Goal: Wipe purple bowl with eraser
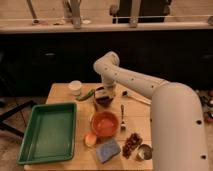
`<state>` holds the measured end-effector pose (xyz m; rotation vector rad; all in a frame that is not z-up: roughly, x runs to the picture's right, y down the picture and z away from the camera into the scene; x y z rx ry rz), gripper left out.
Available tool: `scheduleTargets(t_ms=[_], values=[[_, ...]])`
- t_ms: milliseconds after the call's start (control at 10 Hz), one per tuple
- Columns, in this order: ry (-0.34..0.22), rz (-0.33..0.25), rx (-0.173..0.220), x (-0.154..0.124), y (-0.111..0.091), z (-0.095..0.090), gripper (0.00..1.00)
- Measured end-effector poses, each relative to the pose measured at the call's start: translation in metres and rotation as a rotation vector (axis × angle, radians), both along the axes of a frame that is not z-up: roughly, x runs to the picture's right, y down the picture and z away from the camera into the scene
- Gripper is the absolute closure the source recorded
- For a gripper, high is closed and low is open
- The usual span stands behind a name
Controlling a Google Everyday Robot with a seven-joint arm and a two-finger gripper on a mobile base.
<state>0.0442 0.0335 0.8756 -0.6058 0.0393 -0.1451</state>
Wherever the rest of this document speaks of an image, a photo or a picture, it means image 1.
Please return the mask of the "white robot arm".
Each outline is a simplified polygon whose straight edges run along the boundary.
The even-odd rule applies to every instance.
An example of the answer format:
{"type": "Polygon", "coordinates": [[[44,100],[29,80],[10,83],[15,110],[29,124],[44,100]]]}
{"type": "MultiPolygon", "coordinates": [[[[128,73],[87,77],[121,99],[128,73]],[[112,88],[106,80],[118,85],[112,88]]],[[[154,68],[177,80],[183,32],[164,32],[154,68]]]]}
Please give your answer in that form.
{"type": "Polygon", "coordinates": [[[210,171],[202,105],[189,86],[119,66],[110,51],[93,64],[104,88],[117,83],[151,100],[154,171],[210,171]]]}

